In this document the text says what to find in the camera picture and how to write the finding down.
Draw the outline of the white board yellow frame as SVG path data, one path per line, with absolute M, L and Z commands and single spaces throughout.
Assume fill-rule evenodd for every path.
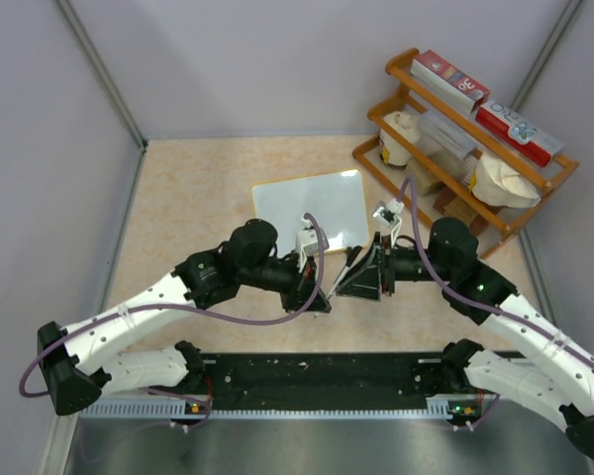
M 369 241 L 363 177 L 356 169 L 258 184 L 251 195 L 255 215 L 277 229 L 281 255 L 294 249 L 306 213 L 326 234 L 329 252 Z

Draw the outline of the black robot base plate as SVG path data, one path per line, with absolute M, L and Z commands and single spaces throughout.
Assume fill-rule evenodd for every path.
M 194 390 L 216 410 L 424 409 L 441 394 L 475 397 L 438 352 L 207 353 Z

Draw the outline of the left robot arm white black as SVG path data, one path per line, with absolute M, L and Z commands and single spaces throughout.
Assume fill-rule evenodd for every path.
M 251 219 L 218 246 L 190 254 L 145 291 L 108 311 L 65 327 L 50 322 L 38 330 L 38 360 L 55 413 L 78 413 L 112 394 L 146 389 L 153 394 L 192 395 L 209 386 L 200 349 L 182 340 L 163 349 L 130 352 L 129 346 L 191 316 L 238 325 L 268 327 L 306 312 L 327 313 L 321 289 L 323 229 L 311 215 L 302 219 L 294 249 L 277 253 L 278 232 Z M 276 320 L 234 318 L 215 306 L 237 297 L 243 287 L 280 298 Z

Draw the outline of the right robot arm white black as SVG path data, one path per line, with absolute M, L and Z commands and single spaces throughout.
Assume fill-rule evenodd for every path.
M 538 414 L 594 460 L 594 355 L 547 320 L 516 286 L 477 256 L 478 240 L 455 218 L 432 224 L 425 249 L 376 235 L 337 296 L 378 301 L 399 282 L 433 281 L 448 304 L 512 343 L 529 366 L 463 339 L 449 344 L 442 376 L 453 391 L 490 391 Z

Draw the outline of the black white marker pen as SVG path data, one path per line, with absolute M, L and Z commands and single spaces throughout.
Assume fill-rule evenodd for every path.
M 343 280 L 343 278 L 346 276 L 346 274 L 348 273 L 348 271 L 350 270 L 352 263 L 353 263 L 353 249 L 349 248 L 346 251 L 346 261 L 344 263 L 344 266 L 342 267 L 342 269 L 340 270 L 339 274 L 337 275 L 337 277 L 335 278 L 330 290 L 328 291 L 326 298 L 327 299 L 332 299 L 333 296 L 335 295 L 335 292 L 337 290 L 337 288 L 339 287 L 341 281 Z

